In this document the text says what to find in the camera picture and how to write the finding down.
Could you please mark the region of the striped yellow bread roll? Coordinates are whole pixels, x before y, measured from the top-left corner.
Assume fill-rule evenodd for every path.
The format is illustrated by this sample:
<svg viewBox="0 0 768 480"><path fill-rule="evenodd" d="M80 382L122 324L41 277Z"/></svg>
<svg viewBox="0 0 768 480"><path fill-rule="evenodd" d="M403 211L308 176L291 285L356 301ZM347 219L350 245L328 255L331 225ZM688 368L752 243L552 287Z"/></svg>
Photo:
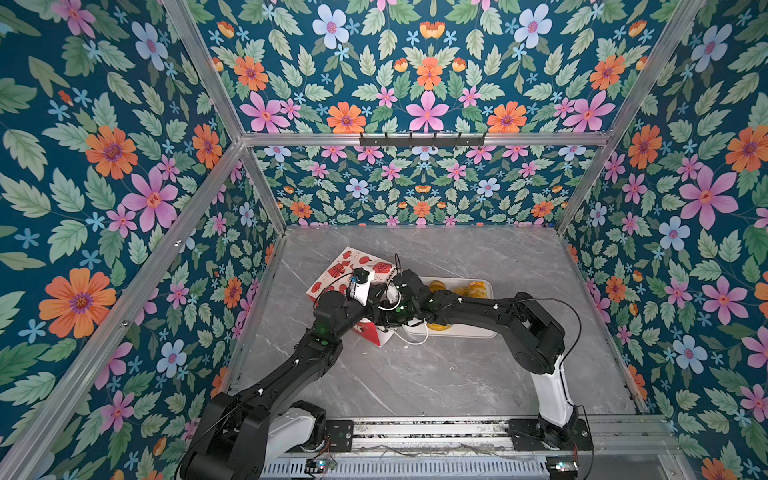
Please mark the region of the striped yellow bread roll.
<svg viewBox="0 0 768 480"><path fill-rule="evenodd" d="M435 280L429 284L429 290L431 292L444 291L446 289L447 287L442 281Z"/></svg>

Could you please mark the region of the small yellow donut bread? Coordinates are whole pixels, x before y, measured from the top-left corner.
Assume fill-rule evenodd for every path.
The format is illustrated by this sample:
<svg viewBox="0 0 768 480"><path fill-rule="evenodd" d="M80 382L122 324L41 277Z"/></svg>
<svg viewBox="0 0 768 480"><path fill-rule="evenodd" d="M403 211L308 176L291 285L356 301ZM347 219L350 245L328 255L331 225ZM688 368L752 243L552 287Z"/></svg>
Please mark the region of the small yellow donut bread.
<svg viewBox="0 0 768 480"><path fill-rule="evenodd" d="M450 325L440 325L440 324L428 323L427 324L427 328L429 330L432 330L432 331L441 332L441 331L449 330L451 328L451 326Z"/></svg>

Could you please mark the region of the red white paper bag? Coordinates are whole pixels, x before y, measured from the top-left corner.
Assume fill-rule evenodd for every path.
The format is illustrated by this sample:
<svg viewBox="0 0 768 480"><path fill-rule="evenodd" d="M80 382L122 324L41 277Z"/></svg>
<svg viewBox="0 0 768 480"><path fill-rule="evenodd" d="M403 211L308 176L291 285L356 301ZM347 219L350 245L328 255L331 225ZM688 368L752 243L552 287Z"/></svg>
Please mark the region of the red white paper bag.
<svg viewBox="0 0 768 480"><path fill-rule="evenodd" d="M365 297L372 292L374 285L383 285L387 288L387 283L396 273L397 267L394 262L346 247L311 283L306 290L306 295L314 305L319 304L322 294L332 291L365 303ZM426 325L382 327L375 325L368 318L358 322L353 327L353 331L377 347L383 347L394 336L409 345L420 345L429 338Z"/></svg>

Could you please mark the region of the pale striped bread loaf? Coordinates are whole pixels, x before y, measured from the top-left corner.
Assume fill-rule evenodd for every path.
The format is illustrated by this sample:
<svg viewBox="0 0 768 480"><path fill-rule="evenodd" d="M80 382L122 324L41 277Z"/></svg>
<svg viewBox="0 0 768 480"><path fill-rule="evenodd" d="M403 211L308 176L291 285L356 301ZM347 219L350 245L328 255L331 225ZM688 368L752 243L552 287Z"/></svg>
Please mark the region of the pale striped bread loaf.
<svg viewBox="0 0 768 480"><path fill-rule="evenodd" d="M467 296L475 299L489 299L487 284L483 281L473 281L467 286Z"/></svg>

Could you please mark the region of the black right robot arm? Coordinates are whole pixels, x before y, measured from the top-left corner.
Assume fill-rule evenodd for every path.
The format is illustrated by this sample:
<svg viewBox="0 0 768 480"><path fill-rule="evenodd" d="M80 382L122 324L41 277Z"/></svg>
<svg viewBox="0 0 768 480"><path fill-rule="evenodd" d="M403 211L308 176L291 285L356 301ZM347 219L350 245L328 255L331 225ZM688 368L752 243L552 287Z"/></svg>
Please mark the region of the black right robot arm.
<svg viewBox="0 0 768 480"><path fill-rule="evenodd" d="M374 305L372 321L381 327L416 321L496 333L532 376L542 426L564 431L578 418L563 372L565 330L531 295L520 292L512 298L482 299L446 289L433 291L406 270L394 276Z"/></svg>

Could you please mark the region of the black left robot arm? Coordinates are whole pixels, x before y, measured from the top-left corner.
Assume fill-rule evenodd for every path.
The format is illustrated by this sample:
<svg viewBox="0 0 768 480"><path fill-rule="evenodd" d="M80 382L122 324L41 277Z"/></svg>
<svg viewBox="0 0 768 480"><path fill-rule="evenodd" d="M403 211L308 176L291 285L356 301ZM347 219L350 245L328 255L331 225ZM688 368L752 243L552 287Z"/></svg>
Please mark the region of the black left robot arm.
<svg viewBox="0 0 768 480"><path fill-rule="evenodd" d="M257 479L268 463L270 427L294 397L319 380L343 351L342 337L371 319L386 285L369 287L365 302L326 291L314 304L315 321L293 354L256 384L219 394L204 408L198 429L178 467L182 479Z"/></svg>

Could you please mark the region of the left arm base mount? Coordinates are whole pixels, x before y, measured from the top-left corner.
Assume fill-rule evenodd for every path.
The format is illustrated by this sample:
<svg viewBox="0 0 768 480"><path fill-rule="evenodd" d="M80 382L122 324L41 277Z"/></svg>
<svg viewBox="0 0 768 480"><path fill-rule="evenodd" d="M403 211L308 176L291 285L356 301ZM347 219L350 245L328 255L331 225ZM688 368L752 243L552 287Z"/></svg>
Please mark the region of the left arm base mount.
<svg viewBox="0 0 768 480"><path fill-rule="evenodd" d="M348 453L352 450L354 430L352 420L326 420L313 428L305 443L292 447L289 452L320 453L330 450L331 453Z"/></svg>

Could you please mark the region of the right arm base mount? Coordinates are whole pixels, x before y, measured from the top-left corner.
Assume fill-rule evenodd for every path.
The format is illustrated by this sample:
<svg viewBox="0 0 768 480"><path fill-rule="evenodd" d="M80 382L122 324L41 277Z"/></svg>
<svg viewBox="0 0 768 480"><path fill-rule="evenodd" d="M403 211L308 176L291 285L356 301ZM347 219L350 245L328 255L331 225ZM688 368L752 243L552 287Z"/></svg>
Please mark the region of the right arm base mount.
<svg viewBox="0 0 768 480"><path fill-rule="evenodd" d="M505 428L516 451L585 452L594 448L592 435L584 419L577 418L564 427L539 418L510 419Z"/></svg>

